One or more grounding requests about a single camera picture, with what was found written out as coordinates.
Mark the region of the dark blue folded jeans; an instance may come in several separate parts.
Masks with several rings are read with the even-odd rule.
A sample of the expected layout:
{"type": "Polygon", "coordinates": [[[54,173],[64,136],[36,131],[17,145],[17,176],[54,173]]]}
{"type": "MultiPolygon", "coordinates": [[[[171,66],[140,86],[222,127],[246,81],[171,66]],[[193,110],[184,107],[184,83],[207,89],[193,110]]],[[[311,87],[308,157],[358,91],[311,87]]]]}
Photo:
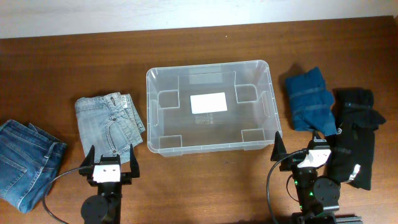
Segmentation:
{"type": "Polygon", "coordinates": [[[1,125],[1,198],[29,213],[55,178],[67,144],[29,123],[1,125]]]}

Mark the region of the clear plastic storage bin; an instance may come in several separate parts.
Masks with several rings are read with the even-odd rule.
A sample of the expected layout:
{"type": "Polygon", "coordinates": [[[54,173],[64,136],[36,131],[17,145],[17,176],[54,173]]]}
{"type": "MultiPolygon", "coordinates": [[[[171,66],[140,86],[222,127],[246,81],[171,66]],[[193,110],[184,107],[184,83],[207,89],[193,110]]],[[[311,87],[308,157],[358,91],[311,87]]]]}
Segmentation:
{"type": "Polygon", "coordinates": [[[263,149],[282,131],[263,60],[152,68],[146,90],[147,147],[164,157],[263,149]],[[191,95],[221,92],[227,111],[192,113],[191,95]]]}

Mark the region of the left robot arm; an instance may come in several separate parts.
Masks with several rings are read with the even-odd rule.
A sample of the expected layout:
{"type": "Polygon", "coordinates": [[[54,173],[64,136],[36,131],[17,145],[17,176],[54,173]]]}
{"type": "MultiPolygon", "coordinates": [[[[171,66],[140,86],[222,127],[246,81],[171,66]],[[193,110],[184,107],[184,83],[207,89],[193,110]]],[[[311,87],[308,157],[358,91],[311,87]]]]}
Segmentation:
{"type": "Polygon", "coordinates": [[[85,224],[120,224],[122,186],[131,185],[132,179],[140,177],[133,146],[130,146],[129,157],[130,171],[123,172],[120,155],[101,156],[99,162],[95,162],[95,147],[91,147],[79,170],[79,174],[97,188],[97,194],[88,197],[81,206],[85,224]]]}

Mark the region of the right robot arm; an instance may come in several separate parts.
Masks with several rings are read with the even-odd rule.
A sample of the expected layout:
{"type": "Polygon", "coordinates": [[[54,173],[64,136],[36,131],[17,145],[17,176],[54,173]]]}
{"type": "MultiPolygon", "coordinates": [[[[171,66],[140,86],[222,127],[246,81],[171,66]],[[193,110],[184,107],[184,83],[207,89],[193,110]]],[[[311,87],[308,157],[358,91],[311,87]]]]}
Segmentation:
{"type": "Polygon", "coordinates": [[[335,215],[335,212],[340,209],[338,200],[340,199],[341,185],[329,177],[319,176],[317,172],[317,169],[326,164],[330,155],[331,147],[315,131],[306,148],[292,153],[286,151],[280,132],[275,133],[271,155],[271,161],[274,161],[275,164],[271,167],[266,180],[267,205],[274,223],[278,221],[271,205],[270,180],[276,167],[281,172],[291,171],[292,174],[288,179],[294,180],[300,211],[291,215],[290,223],[349,224],[363,222],[359,216],[335,215]]]}

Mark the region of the teal garment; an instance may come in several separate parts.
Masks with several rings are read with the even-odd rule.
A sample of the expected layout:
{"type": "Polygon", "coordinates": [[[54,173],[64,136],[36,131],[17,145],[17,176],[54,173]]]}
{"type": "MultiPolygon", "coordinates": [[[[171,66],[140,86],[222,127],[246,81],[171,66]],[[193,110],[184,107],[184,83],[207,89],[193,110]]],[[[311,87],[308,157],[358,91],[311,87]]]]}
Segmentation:
{"type": "Polygon", "coordinates": [[[325,136],[336,134],[335,117],[331,112],[335,101],[318,67],[286,78],[285,87],[296,131],[316,130],[325,136]]]}

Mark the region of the white label in bin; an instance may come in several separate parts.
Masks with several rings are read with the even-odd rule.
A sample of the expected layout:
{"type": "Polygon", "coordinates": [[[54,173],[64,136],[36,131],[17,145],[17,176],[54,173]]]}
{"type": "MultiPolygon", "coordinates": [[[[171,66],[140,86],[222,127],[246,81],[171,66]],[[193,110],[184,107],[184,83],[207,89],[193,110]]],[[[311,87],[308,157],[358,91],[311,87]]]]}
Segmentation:
{"type": "Polygon", "coordinates": [[[215,113],[228,110],[224,92],[191,95],[190,102],[193,114],[215,113]]]}

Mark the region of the light blue jeans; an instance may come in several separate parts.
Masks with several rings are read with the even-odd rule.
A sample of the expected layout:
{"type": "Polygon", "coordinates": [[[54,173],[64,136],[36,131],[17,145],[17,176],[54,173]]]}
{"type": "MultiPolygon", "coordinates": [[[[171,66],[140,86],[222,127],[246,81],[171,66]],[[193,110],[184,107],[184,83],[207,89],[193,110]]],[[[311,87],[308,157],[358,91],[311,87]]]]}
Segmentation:
{"type": "Polygon", "coordinates": [[[130,161],[130,147],[143,142],[144,124],[129,94],[119,92],[75,103],[78,130],[85,155],[95,147],[95,162],[101,157],[120,156],[130,161]]]}

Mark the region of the black garment with logo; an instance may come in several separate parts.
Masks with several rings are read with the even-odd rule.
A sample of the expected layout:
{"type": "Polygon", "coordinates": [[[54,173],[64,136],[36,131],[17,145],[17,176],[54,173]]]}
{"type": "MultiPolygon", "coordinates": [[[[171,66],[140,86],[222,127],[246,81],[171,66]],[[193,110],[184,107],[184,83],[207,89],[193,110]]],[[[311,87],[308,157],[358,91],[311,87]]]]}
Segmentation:
{"type": "Polygon", "coordinates": [[[371,190],[375,134],[371,128],[343,122],[331,147],[327,176],[339,183],[371,190]]]}

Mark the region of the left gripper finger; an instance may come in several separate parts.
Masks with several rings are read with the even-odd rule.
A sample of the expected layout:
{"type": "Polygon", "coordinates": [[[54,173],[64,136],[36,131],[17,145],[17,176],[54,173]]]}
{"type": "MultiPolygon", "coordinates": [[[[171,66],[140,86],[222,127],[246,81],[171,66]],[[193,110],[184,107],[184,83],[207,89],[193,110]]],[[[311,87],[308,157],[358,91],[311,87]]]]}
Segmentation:
{"type": "Polygon", "coordinates": [[[85,157],[80,165],[79,174],[82,176],[92,176],[94,170],[95,161],[95,147],[91,146],[88,155],[85,157]]]}
{"type": "Polygon", "coordinates": [[[140,177],[140,168],[139,168],[139,164],[138,161],[134,155],[134,147],[132,144],[130,144],[130,173],[129,173],[129,177],[131,179],[133,178],[139,178],[140,177]]]}

